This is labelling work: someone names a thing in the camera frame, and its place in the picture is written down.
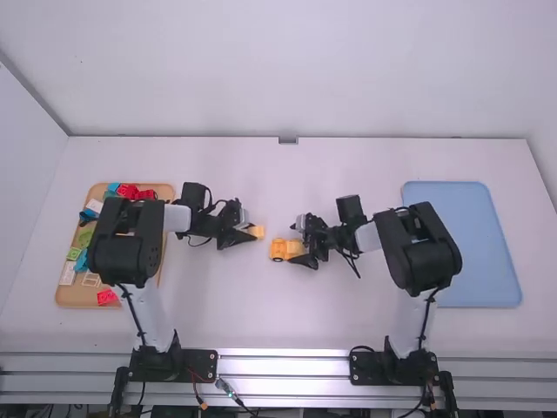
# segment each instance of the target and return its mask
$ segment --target red toy piece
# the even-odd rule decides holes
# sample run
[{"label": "red toy piece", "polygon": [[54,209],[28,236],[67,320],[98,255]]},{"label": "red toy piece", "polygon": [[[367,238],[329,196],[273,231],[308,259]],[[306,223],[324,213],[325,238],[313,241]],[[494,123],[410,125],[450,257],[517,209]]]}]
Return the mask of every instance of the red toy piece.
[{"label": "red toy piece", "polygon": [[157,194],[155,193],[154,190],[149,189],[149,190],[141,190],[138,193],[138,199],[139,200],[146,200],[146,199],[153,199],[155,200],[157,198]]},{"label": "red toy piece", "polygon": [[110,289],[97,293],[97,303],[100,307],[102,305],[106,305],[107,303],[111,303],[114,300],[118,300],[118,296]]},{"label": "red toy piece", "polygon": [[125,183],[122,183],[118,189],[116,189],[116,193],[120,196],[122,196],[123,198],[127,198],[127,199],[137,199],[138,198],[138,193],[139,190],[137,187],[135,187],[134,185],[127,185]]}]

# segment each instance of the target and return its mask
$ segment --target green block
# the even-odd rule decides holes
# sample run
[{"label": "green block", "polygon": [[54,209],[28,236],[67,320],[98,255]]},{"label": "green block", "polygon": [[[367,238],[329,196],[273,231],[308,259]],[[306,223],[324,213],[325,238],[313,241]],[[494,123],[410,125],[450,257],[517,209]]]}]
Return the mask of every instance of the green block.
[{"label": "green block", "polygon": [[67,260],[75,261],[81,253],[81,248],[75,248],[74,246],[70,248],[68,255],[66,255]]},{"label": "green block", "polygon": [[77,245],[82,250],[89,246],[91,238],[93,238],[93,230],[94,228],[84,228],[77,235]]}]

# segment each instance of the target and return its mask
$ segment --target white wall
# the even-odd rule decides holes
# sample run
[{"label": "white wall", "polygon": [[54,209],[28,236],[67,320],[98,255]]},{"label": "white wall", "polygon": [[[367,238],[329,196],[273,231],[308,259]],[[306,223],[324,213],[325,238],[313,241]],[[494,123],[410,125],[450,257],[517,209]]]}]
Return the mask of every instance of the white wall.
[{"label": "white wall", "polygon": [[16,278],[67,140],[0,63],[0,307]]},{"label": "white wall", "polygon": [[553,0],[0,0],[75,134],[527,137],[557,202]]}]

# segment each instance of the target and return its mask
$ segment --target wooden board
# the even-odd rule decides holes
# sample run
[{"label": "wooden board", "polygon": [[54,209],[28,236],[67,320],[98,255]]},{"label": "wooden board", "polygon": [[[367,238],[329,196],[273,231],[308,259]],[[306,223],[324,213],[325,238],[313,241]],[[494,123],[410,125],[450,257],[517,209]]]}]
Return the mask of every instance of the wooden board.
[{"label": "wooden board", "polygon": [[[87,199],[84,202],[85,205],[91,199],[96,199],[99,201],[103,201],[104,192],[106,191],[106,187],[109,183],[97,183],[91,189],[89,189],[89,193],[87,193]],[[174,187],[171,185],[167,185],[164,183],[133,183],[139,190],[146,190],[146,189],[153,189],[159,199],[162,200],[174,200]],[[68,250],[70,247],[74,246],[77,247],[77,236],[78,234],[83,231],[84,229],[91,229],[93,230],[97,222],[91,222],[84,227],[79,226],[79,222],[77,222],[77,228],[75,233],[73,234],[73,239],[68,246]],[[161,260],[161,268],[158,269],[157,274],[154,276],[154,279],[157,281],[157,285],[160,281],[160,272],[162,270],[162,265],[164,261],[164,248],[166,245],[166,234],[163,236],[163,259]],[[64,264],[62,266],[62,272],[60,273],[60,278],[62,278],[62,274],[64,272],[65,263],[68,260],[64,260]],[[98,279],[97,274],[92,273],[77,273],[76,278],[73,281],[71,286],[68,285],[58,285],[56,290],[55,300],[56,303],[60,307],[89,307],[89,308],[114,308],[114,307],[121,307],[119,301],[111,302],[105,306],[100,307],[97,303],[97,293],[101,292],[105,289],[109,289],[110,287],[100,283],[98,280],[99,285],[95,286],[85,286],[84,285],[84,278],[87,274],[87,278]],[[86,280],[86,284],[92,283],[91,280]]]}]

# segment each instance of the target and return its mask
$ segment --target light blue tray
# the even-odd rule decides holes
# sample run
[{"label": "light blue tray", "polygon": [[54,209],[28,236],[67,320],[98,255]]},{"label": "light blue tray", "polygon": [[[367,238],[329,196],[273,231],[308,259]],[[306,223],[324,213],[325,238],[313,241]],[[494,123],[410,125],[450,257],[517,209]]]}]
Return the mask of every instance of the light blue tray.
[{"label": "light blue tray", "polygon": [[429,201],[459,246],[462,272],[439,296],[440,307],[517,307],[522,291],[491,194],[478,182],[410,181],[405,206]]}]

